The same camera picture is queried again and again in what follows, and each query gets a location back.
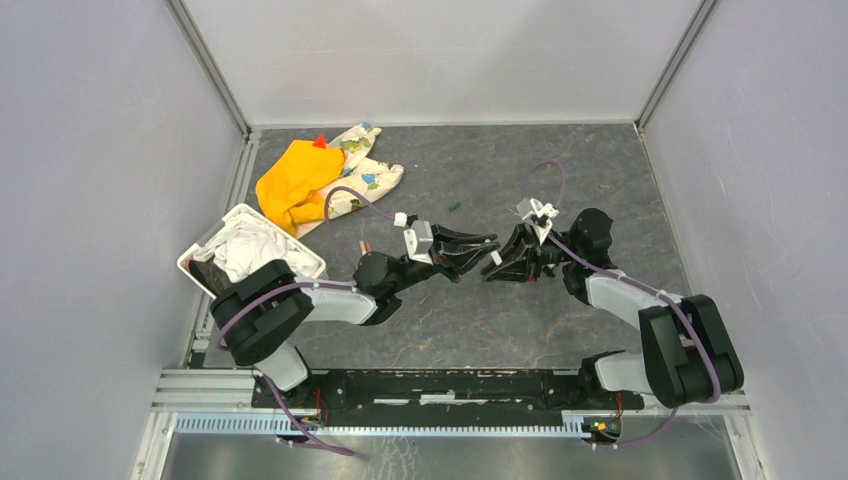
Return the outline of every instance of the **clothing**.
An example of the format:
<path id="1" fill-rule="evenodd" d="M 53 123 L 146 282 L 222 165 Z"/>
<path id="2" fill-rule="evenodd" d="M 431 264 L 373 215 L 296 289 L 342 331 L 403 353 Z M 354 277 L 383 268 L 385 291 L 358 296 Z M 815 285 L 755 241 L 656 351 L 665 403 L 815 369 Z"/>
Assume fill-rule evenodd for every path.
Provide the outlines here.
<path id="1" fill-rule="evenodd" d="M 192 259 L 199 262 L 206 262 L 210 258 L 227 273 L 232 283 L 244 280 L 276 259 L 285 260 L 298 275 L 317 278 L 321 273 L 321 262 L 316 257 L 301 251 L 279 231 L 260 223 L 249 214 L 227 220 L 226 227 L 192 256 Z"/>
<path id="2" fill-rule="evenodd" d="M 318 190 L 322 198 L 335 187 L 345 186 L 375 202 L 389 193 L 403 178 L 403 165 L 378 162 L 367 157 L 377 135 L 382 129 L 368 123 L 356 125 L 331 141 L 329 146 L 339 146 L 345 154 L 341 177 Z M 330 198 L 330 219 L 340 217 L 365 205 L 347 192 L 338 192 Z M 311 232 L 321 221 L 297 225 L 296 238 Z"/>
<path id="3" fill-rule="evenodd" d="M 341 148 L 295 140 L 256 183 L 262 213 L 290 235 L 297 225 L 324 218 L 324 196 L 318 190 L 337 179 L 345 164 Z"/>

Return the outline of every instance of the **orange wire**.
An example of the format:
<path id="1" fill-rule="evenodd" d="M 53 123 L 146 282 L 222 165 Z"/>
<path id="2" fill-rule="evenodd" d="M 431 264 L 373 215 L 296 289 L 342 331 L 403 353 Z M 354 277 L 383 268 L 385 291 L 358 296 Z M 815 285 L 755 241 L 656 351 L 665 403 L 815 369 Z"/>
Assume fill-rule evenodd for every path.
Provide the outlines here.
<path id="1" fill-rule="evenodd" d="M 321 414 L 321 426 L 326 427 L 330 421 L 330 409 L 327 408 L 327 403 L 321 398 L 321 389 L 315 389 L 315 409 Z"/>
<path id="2" fill-rule="evenodd" d="M 624 400 L 621 398 L 621 392 L 615 394 L 615 401 L 618 403 L 618 409 L 615 411 L 615 416 L 612 417 L 613 421 L 618 420 L 624 414 Z"/>

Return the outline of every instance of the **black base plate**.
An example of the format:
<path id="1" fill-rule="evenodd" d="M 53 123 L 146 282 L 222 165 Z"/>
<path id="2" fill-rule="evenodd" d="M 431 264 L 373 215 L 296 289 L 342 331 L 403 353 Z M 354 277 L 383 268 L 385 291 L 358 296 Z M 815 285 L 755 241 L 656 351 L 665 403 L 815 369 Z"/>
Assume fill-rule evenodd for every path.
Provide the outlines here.
<path id="1" fill-rule="evenodd" d="M 476 369 L 316 371 L 307 382 L 289 392 L 288 401 L 293 408 L 314 408 L 315 392 L 320 388 L 330 411 L 329 425 L 362 427 L 559 426 L 561 410 L 617 408 L 615 393 L 589 395 L 581 389 L 576 373 Z M 256 386 L 252 406 L 277 407 L 265 382 L 258 379 Z M 449 393 L 456 400 L 481 402 L 432 403 L 426 397 Z M 639 395 L 621 395 L 625 410 L 644 408 Z M 407 403 L 387 405 L 374 403 L 375 400 Z"/>

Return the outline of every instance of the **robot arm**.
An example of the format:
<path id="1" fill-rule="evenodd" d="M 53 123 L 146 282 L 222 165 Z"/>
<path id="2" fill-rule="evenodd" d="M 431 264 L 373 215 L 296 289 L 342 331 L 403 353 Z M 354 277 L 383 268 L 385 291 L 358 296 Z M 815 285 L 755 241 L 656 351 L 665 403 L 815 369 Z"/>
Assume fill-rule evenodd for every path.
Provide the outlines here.
<path id="1" fill-rule="evenodd" d="M 621 281 L 625 274 L 612 263 L 608 252 L 612 245 L 609 216 L 589 208 L 568 231 L 556 233 L 550 219 L 558 212 L 550 204 L 525 199 L 518 205 L 518 213 L 524 221 L 482 270 L 485 281 L 533 282 L 541 274 L 554 277 L 553 268 L 563 264 L 563 282 L 569 294 L 609 311 L 640 332 L 641 354 L 606 352 L 582 362 L 581 378 L 590 393 L 625 390 L 650 394 L 669 408 L 710 397 L 707 368 L 677 315 L 658 295 L 635 287 L 632 283 L 636 282 Z M 557 242 L 606 274 L 574 261 Z M 705 295 L 665 296 L 680 307 L 703 343 L 721 392 L 741 388 L 742 367 L 715 303 Z"/>
<path id="2" fill-rule="evenodd" d="M 403 216 L 404 224 L 407 253 L 363 255 L 352 282 L 305 278 L 275 260 L 222 292 L 210 310 L 236 365 L 255 365 L 289 391 L 309 377 L 300 353 L 287 341 L 301 323 L 378 325 L 401 306 L 395 296 L 401 290 L 436 274 L 459 282 L 499 248 L 496 235 L 455 232 L 414 216 Z"/>

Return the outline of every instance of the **gray speckled floor mat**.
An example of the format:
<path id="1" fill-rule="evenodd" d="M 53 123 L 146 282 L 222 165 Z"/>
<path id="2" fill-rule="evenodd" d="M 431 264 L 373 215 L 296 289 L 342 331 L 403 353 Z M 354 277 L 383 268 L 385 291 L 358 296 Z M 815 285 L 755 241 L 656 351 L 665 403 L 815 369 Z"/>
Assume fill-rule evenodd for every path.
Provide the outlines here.
<path id="1" fill-rule="evenodd" d="M 258 208 L 253 187 L 292 140 L 319 133 L 330 139 L 341 131 L 263 131 L 247 203 Z M 559 160 L 568 179 L 555 228 L 567 229 L 586 207 L 600 208 L 614 220 L 613 262 L 655 287 L 685 293 L 659 191 L 632 126 L 389 127 L 369 156 L 406 167 L 401 183 L 379 201 L 383 209 L 417 214 L 461 232 L 497 233 L 501 241 L 517 223 L 511 210 L 527 172 L 539 162 Z M 538 173 L 529 188 L 540 200 L 553 202 L 558 173 Z M 455 201 L 462 207 L 449 212 Z M 401 229 L 367 209 L 334 220 L 334 226 L 354 258 L 360 239 L 375 250 L 404 252 Z M 326 227 L 302 241 L 327 261 L 331 279 L 350 279 L 352 271 Z M 640 348 L 634 329 L 569 296 L 560 278 L 484 284 L 482 265 L 459 284 L 434 277 L 402 292 L 403 306 L 382 325 L 307 323 L 291 340 L 312 368 L 569 368 L 605 350 Z M 204 365 L 233 362 L 226 352 L 210 349 Z"/>

